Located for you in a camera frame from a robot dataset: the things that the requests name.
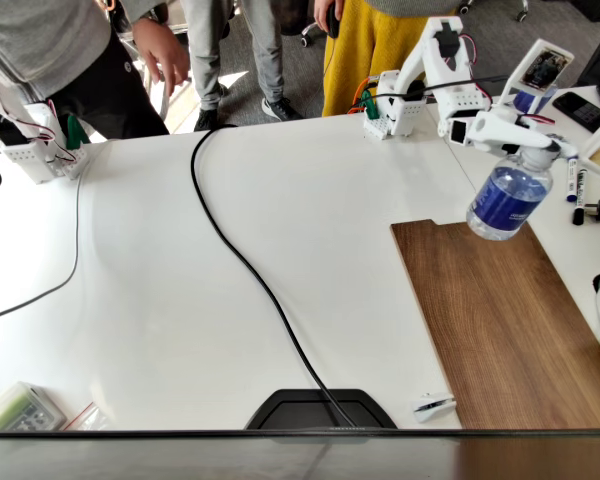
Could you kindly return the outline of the yellow skirt person's hand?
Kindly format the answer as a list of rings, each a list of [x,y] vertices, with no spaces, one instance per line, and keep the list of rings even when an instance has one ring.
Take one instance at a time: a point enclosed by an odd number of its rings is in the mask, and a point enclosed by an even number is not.
[[[314,1],[314,20],[321,30],[328,32],[330,21],[342,19],[344,0],[315,0]]]

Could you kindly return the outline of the hoodie person's bare hand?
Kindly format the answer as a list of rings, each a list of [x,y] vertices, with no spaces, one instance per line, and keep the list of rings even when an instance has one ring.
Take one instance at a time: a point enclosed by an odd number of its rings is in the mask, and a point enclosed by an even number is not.
[[[133,40],[145,60],[152,81],[161,78],[168,94],[188,77],[190,68],[188,53],[166,25],[149,18],[141,18],[132,26]]]

